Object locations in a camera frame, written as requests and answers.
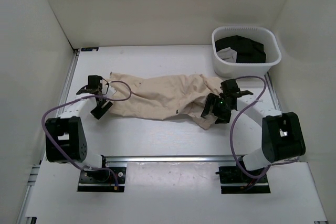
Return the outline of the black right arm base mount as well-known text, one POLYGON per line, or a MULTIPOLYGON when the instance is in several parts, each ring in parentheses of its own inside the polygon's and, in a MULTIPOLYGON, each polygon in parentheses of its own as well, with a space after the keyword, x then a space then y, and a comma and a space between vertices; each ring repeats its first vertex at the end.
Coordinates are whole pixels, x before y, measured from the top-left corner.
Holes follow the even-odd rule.
POLYGON ((259 179, 244 174, 234 161, 219 162, 215 173, 219 176, 221 194, 269 194, 267 175, 259 179))

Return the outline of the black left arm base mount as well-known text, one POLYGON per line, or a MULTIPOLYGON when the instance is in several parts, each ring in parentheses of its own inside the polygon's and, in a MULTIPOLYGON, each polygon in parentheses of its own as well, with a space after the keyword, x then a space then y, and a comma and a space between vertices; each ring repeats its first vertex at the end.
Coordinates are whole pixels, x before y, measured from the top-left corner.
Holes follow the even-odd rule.
POLYGON ((80 172, 77 191, 91 193, 123 193, 127 176, 127 167, 117 165, 110 166, 109 171, 88 171, 80 172))

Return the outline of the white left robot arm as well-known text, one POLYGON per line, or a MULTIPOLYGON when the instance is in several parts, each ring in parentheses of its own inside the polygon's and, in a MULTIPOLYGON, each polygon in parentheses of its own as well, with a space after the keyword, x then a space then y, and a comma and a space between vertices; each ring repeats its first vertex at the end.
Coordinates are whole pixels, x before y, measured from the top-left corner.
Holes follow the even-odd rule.
POLYGON ((102 155, 88 150, 82 122, 89 115, 101 119, 112 107, 112 102, 105 95, 115 92, 103 77, 91 75, 87 85, 76 93, 79 101, 67 106, 59 117, 46 121, 45 128, 54 139, 52 142, 46 136, 46 156, 49 162, 67 163, 71 159, 79 167, 93 168, 91 174, 98 182, 108 180, 110 169, 103 165, 102 155))

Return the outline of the beige trousers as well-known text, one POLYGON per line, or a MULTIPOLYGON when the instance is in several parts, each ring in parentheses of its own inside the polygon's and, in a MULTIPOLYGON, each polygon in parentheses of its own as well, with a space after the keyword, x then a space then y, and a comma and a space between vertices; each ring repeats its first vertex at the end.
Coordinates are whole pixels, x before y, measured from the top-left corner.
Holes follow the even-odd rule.
POLYGON ((119 99, 110 109, 112 114, 150 120, 165 120, 180 114, 187 115, 207 130, 217 120, 214 115, 202 118, 206 98, 210 93, 221 93, 222 79, 203 74, 161 76, 149 79, 129 74, 110 73, 119 99))

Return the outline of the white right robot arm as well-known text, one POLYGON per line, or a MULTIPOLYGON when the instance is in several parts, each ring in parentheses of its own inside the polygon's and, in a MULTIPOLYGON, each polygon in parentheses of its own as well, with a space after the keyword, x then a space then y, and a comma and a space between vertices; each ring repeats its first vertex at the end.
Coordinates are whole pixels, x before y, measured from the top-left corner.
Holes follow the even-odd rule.
POLYGON ((255 170, 267 169, 275 164, 287 164, 289 159, 303 156, 306 145, 299 121, 294 112, 282 112, 267 106, 260 96, 251 91, 242 91, 236 79, 225 80, 220 85, 221 93, 210 93, 205 102, 202 118, 214 115, 217 123, 231 123, 229 143, 236 162, 236 177, 247 182, 255 178, 255 170), (234 126, 245 114, 261 127, 261 147, 242 158, 234 151, 234 126))

